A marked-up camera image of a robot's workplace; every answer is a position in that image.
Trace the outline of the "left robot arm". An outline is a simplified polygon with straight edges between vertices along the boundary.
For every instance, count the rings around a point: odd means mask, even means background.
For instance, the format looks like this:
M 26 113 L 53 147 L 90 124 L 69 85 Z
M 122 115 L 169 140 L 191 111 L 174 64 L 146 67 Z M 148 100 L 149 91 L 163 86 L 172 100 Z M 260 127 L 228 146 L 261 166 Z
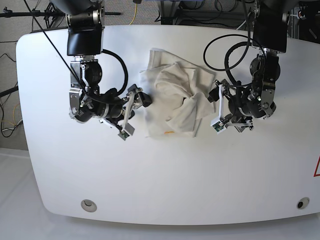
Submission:
M 227 79 L 216 80 L 216 87 L 209 92 L 209 102 L 218 102 L 218 117 L 211 121 L 217 133 L 228 127 L 238 132 L 252 130 L 253 119 L 271 117 L 277 106 L 274 102 L 276 81 L 281 74 L 279 54 L 287 50 L 287 30 L 289 11 L 295 7 L 296 0 L 257 0 L 255 1 L 254 22 L 249 23 L 246 41 L 233 45 L 225 54 L 223 72 Z M 229 59 L 234 50 L 244 47 L 259 49 L 259 54 L 250 64 L 250 83 L 243 84 L 233 77 Z

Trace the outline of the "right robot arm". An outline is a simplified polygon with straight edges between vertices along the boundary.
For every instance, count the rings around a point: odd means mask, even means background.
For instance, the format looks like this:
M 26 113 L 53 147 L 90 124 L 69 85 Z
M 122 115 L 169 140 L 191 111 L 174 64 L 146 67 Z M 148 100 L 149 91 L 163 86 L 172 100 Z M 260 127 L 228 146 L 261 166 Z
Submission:
M 102 0 L 54 0 L 53 5 L 66 15 L 67 55 L 73 57 L 70 70 L 69 104 L 72 119 L 86 123 L 92 118 L 118 130 L 128 126 L 134 110 L 148 107 L 152 100 L 135 84 L 128 87 L 129 73 L 122 58 L 103 49 L 105 3 Z M 102 67 L 95 57 L 106 54 L 119 61 L 124 72 L 120 89 L 100 92 Z

